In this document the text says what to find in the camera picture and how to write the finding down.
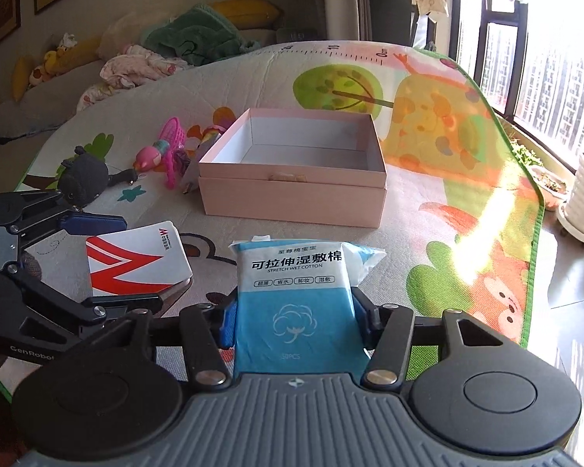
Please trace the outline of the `pink toy net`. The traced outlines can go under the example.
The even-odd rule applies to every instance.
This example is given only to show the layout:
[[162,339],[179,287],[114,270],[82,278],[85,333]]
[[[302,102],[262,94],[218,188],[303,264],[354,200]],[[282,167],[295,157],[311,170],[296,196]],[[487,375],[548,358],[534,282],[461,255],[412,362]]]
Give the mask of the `pink toy net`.
[[166,172],[165,185],[169,190],[173,190],[178,178],[188,167],[188,157],[184,149],[185,131],[177,117],[170,118],[162,126],[158,142],[162,144],[160,154]]

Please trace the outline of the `pink cardboard box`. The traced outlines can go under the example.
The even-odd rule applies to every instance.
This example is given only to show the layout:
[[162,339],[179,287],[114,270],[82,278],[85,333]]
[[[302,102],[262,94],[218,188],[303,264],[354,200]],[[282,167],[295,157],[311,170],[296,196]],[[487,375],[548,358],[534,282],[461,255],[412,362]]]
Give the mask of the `pink cardboard box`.
[[211,216],[380,226],[387,170],[368,114],[246,110],[199,162]]

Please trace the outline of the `small potted plant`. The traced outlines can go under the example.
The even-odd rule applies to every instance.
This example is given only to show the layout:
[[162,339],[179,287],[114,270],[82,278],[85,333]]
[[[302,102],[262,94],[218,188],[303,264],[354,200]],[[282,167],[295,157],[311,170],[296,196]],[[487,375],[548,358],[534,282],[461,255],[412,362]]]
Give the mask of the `small potted plant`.
[[565,200],[566,192],[568,192],[566,183],[559,176],[549,171],[535,152],[528,150],[521,142],[513,140],[512,146],[519,160],[528,168],[535,183],[537,183],[543,196],[545,209],[547,211],[555,211]]

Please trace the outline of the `black plush toy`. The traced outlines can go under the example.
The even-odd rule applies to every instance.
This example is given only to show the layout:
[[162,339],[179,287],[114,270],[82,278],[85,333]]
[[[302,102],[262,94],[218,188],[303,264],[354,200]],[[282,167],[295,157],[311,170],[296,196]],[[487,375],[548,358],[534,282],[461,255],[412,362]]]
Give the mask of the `black plush toy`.
[[74,158],[62,162],[64,171],[58,181],[58,190],[67,204],[74,208],[83,209],[107,188],[119,183],[132,184],[138,179],[138,173],[133,168],[111,174],[105,162],[84,147],[75,147],[74,153]]

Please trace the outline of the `blue wet cotton pack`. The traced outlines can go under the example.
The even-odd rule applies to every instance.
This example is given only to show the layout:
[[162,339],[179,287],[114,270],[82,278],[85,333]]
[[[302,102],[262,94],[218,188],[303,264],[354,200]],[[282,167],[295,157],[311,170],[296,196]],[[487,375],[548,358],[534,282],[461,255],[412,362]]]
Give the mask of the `blue wet cotton pack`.
[[347,241],[254,238],[231,245],[237,262],[234,370],[348,373],[368,355],[352,288],[386,256]]

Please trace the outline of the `green blanket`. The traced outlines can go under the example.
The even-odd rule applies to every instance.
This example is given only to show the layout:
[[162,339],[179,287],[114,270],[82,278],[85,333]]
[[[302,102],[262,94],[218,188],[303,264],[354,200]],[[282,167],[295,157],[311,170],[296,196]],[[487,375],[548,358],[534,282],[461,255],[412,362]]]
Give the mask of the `green blanket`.
[[141,46],[164,58],[182,59],[193,67],[261,48],[258,41],[243,38],[228,18],[205,4],[196,4],[167,24],[144,32]]

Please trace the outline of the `pink teal toy bird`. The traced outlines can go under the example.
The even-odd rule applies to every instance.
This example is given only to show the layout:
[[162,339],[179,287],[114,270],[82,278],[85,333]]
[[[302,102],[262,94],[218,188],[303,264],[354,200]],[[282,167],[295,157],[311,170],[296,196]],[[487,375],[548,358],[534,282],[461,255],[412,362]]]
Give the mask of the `pink teal toy bird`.
[[154,170],[162,162],[163,157],[171,148],[168,141],[156,140],[151,146],[139,150],[133,163],[133,168],[141,173]]

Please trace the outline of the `yellow plush toy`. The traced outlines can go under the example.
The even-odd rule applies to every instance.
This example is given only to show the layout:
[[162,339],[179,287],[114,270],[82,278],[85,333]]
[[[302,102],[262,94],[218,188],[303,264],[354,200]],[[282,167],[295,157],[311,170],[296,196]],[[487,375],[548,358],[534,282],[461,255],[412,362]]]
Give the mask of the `yellow plush toy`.
[[101,36],[77,40],[74,34],[65,33],[41,61],[35,61],[29,55],[19,57],[11,76],[12,99],[20,102],[28,89],[97,61],[100,44]]

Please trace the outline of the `yellow pillow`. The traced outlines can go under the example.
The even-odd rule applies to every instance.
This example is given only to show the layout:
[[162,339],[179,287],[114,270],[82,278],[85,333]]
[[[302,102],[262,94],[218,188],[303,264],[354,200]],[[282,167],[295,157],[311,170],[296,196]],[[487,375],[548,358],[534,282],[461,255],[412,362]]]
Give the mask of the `yellow pillow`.
[[268,0],[225,0],[212,3],[211,8],[239,30],[271,28],[281,17],[281,10]]

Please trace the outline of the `red white booklet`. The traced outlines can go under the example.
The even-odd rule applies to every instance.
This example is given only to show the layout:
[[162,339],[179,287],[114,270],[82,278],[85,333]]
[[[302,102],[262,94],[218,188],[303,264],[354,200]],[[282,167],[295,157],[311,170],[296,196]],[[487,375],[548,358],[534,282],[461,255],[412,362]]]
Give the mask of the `red white booklet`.
[[193,277],[169,220],[92,236],[85,244],[94,296],[160,293]]

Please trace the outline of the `pink floral cloth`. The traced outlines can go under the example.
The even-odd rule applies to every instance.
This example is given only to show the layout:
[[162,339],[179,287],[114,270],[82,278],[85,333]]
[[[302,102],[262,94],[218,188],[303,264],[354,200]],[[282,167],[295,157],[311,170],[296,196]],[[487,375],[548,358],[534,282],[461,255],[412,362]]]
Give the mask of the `pink floral cloth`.
[[114,95],[172,76],[191,68],[181,58],[165,58],[158,53],[133,44],[124,52],[107,60],[100,71],[101,81],[89,86],[77,103],[81,112]]

